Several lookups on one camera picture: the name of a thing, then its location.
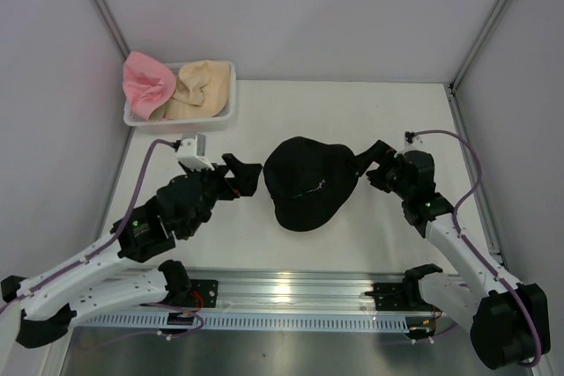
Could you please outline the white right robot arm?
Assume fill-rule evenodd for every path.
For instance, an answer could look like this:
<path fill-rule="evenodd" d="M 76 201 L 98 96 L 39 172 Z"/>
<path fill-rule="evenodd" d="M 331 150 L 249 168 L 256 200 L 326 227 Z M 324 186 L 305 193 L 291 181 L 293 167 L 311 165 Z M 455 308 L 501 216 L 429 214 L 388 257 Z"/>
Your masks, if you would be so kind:
<path fill-rule="evenodd" d="M 471 338 L 490 369 L 533 367 L 551 348 L 547 298 L 537 284 L 525 284 L 478 248 L 461 225 L 459 205 L 449 202 L 434 180 L 433 156 L 419 133 L 404 136 L 398 151 L 378 141 L 361 154 L 342 144 L 296 136 L 265 160 L 263 177 L 278 223 L 293 232 L 326 224 L 349 199 L 361 177 L 400 198 L 404 218 L 455 268 L 453 283 L 436 265 L 404 273 L 402 299 L 413 309 L 435 306 Z"/>

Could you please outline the beige bucket hat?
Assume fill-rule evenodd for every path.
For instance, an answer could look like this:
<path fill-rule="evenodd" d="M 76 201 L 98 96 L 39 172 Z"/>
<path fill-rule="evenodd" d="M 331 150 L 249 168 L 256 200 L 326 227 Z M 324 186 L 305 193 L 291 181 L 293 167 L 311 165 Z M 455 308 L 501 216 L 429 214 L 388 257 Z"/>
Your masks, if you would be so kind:
<path fill-rule="evenodd" d="M 164 119 L 196 120 L 217 115 L 230 95 L 231 69 L 227 61 L 203 60 L 183 65 Z"/>

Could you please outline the pink bucket hat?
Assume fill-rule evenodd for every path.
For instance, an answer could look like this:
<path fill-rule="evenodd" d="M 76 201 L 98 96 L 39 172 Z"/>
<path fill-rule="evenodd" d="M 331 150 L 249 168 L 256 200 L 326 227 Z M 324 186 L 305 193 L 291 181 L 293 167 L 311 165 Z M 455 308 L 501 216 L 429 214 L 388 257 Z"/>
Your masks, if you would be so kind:
<path fill-rule="evenodd" d="M 122 89 L 130 110 L 146 122 L 164 118 L 176 88 L 175 74 L 163 63 L 132 51 L 122 68 Z"/>

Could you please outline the black bucket hat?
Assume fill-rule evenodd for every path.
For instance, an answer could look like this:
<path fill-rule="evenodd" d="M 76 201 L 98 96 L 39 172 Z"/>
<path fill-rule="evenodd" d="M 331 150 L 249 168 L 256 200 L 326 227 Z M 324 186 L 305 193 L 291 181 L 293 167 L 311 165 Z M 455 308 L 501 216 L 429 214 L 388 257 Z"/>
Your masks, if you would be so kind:
<path fill-rule="evenodd" d="M 263 177 L 278 223 L 292 232 L 313 231 L 329 222 L 359 179 L 349 147 L 303 136 L 285 140 L 271 153 Z"/>

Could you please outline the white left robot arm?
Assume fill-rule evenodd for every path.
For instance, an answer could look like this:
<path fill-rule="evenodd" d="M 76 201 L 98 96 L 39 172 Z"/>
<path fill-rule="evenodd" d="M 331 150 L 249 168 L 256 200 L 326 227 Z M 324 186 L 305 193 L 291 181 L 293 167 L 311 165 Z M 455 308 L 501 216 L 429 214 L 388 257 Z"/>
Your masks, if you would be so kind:
<path fill-rule="evenodd" d="M 3 300 L 14 306 L 14 340 L 27 349 L 51 344 L 70 328 L 127 306 L 185 306 L 193 297 L 192 282 L 180 261 L 165 260 L 138 276 L 113 276 L 146 263 L 195 235 L 212 217 L 219 201 L 256 192 L 259 164 L 245 164 L 233 154 L 223 164 L 197 169 L 184 166 L 144 205 L 133 205 L 110 231 L 91 246 L 50 271 L 1 283 Z"/>

